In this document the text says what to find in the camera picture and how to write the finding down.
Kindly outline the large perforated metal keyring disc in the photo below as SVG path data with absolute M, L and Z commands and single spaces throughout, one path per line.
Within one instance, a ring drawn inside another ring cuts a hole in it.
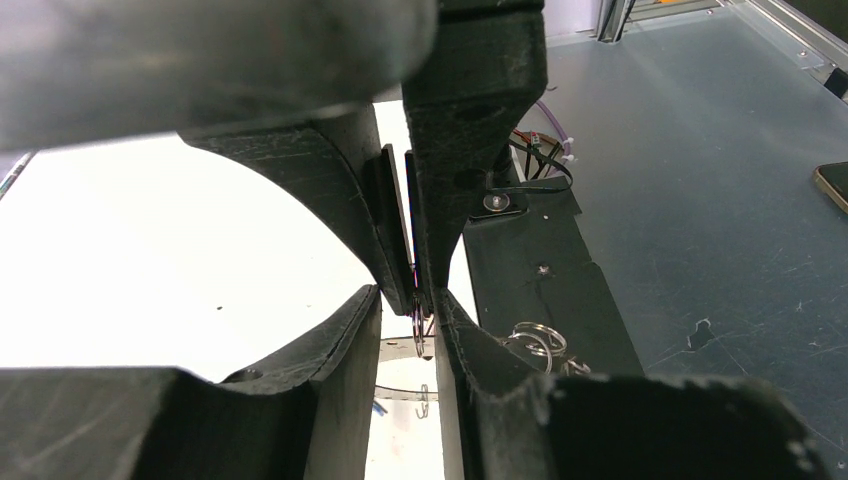
M 448 290 L 437 296 L 433 346 L 442 346 L 449 372 L 467 388 L 470 398 L 502 398 L 545 375 L 586 376 L 592 368 L 569 352 L 566 337 L 556 329 L 532 321 L 514 324 L 496 337 L 475 324 Z

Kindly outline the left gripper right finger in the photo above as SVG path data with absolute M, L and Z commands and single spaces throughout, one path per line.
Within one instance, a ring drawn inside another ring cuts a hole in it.
M 541 375 L 466 395 L 437 347 L 448 479 L 825 479 L 792 406 L 722 376 Z

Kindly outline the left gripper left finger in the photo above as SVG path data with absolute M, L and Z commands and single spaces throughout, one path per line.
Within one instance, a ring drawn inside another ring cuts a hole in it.
M 220 383 L 165 367 L 1 373 L 5 479 L 360 479 L 379 290 Z

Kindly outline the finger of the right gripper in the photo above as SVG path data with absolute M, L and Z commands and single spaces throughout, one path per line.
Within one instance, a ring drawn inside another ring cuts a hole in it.
M 234 133 L 182 131 L 189 146 L 235 161 L 297 199 L 364 264 L 397 315 L 414 286 L 393 156 L 373 105 L 341 117 Z
M 433 312 L 509 136 L 547 86 L 541 1 L 440 1 L 433 49 L 402 84 L 415 266 Z

